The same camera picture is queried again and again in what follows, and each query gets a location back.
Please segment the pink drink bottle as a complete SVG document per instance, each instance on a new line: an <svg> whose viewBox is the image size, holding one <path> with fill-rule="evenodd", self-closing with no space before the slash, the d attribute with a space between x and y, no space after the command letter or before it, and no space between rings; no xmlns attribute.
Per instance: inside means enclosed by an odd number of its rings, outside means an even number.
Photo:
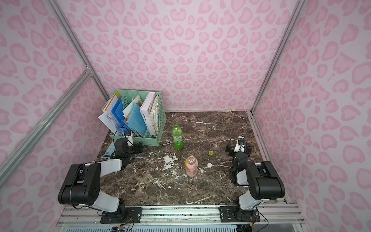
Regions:
<svg viewBox="0 0 371 232"><path fill-rule="evenodd" d="M185 161L186 174L189 177L195 177L198 172L198 160L194 156L189 156Z"/></svg>

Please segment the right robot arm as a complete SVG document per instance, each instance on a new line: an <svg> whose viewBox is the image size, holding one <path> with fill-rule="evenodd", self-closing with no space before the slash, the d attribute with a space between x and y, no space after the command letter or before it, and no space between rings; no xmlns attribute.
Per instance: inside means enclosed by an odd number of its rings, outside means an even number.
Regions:
<svg viewBox="0 0 371 232"><path fill-rule="evenodd" d="M252 150L252 146L242 143L226 146L226 152L232 157L231 183L248 187L248 190L237 197L232 206L219 207L222 222L254 224L260 221L259 205L285 196L285 186L270 161L255 163L248 160Z"/></svg>

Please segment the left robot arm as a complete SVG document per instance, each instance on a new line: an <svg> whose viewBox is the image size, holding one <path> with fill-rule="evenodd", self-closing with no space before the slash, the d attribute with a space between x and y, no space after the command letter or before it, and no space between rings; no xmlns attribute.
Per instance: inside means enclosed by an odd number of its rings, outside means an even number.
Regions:
<svg viewBox="0 0 371 232"><path fill-rule="evenodd" d="M132 143L127 138L114 141L111 158L100 162L76 163L70 166L58 194L62 205L74 209L84 207L101 212L101 224L118 224L119 227L139 223L141 209L127 208L123 199L113 197L100 189L100 179L108 174L125 170L133 155L143 152L143 143Z"/></svg>

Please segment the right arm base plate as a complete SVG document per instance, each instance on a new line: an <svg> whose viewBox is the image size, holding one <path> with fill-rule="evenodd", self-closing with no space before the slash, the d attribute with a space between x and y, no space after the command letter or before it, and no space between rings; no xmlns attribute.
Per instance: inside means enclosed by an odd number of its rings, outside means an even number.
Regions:
<svg viewBox="0 0 371 232"><path fill-rule="evenodd" d="M260 214L257 210L241 210L234 206L218 206L221 222L260 222Z"/></svg>

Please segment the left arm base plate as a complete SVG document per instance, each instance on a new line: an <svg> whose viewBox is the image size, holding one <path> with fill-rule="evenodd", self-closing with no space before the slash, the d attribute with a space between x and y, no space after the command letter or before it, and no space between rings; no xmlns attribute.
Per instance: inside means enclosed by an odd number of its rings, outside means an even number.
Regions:
<svg viewBox="0 0 371 232"><path fill-rule="evenodd" d="M127 224L140 223L142 217L141 207L129 207L124 211L118 209L114 213L103 213L100 219L101 224Z"/></svg>

